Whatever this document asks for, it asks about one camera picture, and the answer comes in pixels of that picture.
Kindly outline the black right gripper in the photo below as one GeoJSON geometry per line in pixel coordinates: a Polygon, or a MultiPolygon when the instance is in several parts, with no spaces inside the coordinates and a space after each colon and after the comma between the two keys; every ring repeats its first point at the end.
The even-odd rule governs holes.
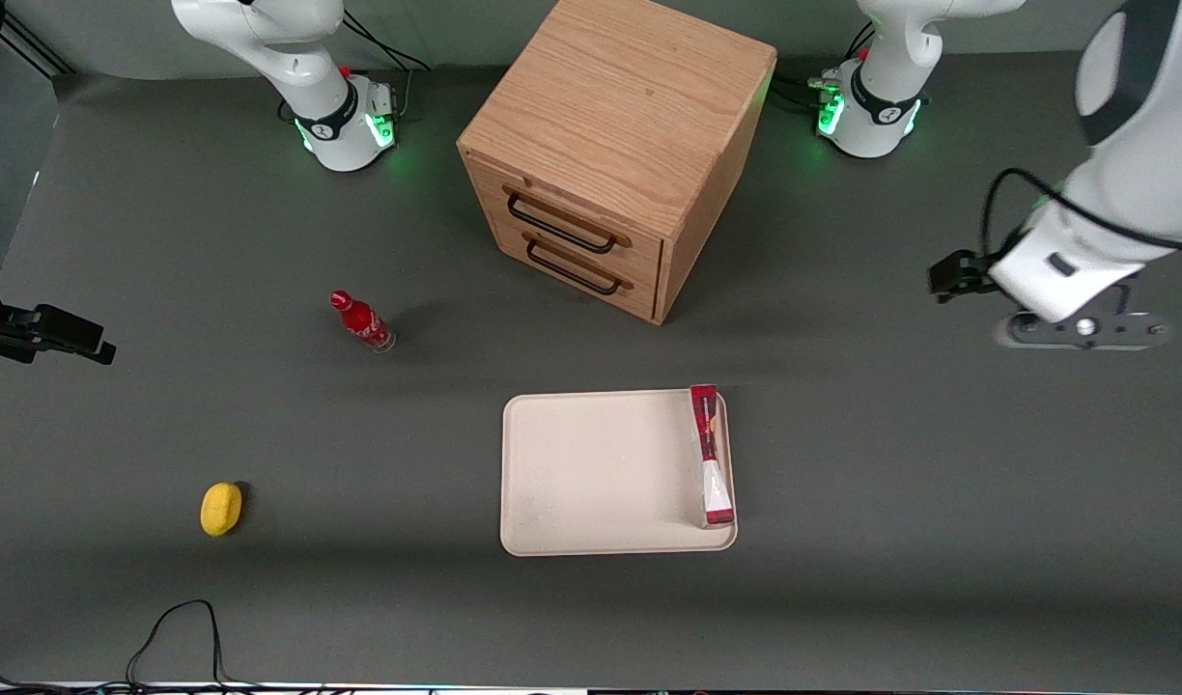
{"type": "Polygon", "coordinates": [[[58,351],[100,365],[113,364],[116,348],[102,339],[102,326],[54,305],[18,308],[0,298],[0,356],[31,364],[35,355],[58,351]]]}

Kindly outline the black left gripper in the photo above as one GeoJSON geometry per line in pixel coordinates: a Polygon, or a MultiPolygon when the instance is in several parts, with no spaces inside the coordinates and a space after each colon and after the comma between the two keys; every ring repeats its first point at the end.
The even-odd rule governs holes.
{"type": "Polygon", "coordinates": [[[988,271],[996,264],[996,254],[975,254],[974,251],[954,251],[928,268],[928,293],[944,305],[957,295],[996,293],[1000,287],[988,271]]]}

